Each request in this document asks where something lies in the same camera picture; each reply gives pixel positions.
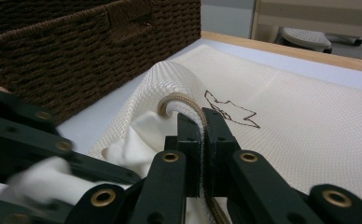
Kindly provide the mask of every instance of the table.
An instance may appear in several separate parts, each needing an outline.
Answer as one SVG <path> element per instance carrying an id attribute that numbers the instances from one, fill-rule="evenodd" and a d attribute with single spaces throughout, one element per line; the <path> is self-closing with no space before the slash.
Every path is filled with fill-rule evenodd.
<path id="1" fill-rule="evenodd" d="M 362 0 L 257 0 L 252 39 L 267 26 L 362 36 Z"/>
<path id="2" fill-rule="evenodd" d="M 202 32 L 202 39 L 177 52 L 172 58 L 200 45 L 208 45 L 228 54 L 303 76 L 362 90 L 362 60 L 327 55 L 304 49 L 292 49 L 228 35 Z M 58 126 L 61 135 L 74 142 L 75 151 L 84 154 L 88 153 L 133 90 L 142 81 L 144 75 L 142 74 L 126 83 Z"/>

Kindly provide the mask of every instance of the woven basket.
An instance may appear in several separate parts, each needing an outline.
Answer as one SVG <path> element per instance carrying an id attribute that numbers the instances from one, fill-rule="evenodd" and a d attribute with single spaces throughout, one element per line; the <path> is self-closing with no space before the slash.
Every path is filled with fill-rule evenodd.
<path id="1" fill-rule="evenodd" d="M 200 37 L 200 0 L 0 1 L 0 86 L 63 122 Z"/>

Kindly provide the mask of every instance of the white cloth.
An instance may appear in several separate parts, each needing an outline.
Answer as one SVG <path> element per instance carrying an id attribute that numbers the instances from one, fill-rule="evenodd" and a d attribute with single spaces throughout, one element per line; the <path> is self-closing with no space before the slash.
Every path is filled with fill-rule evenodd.
<path id="1" fill-rule="evenodd" d="M 205 46 L 154 65 L 90 155 L 102 159 L 103 148 L 125 141 L 130 124 L 156 111 L 159 100 L 175 91 L 222 113 L 240 146 L 265 156 L 290 186 L 308 193 L 312 186 L 328 183 L 362 199 L 361 90 Z M 150 162 L 146 157 L 142 163 Z M 146 174 L 148 167 L 138 169 Z"/>

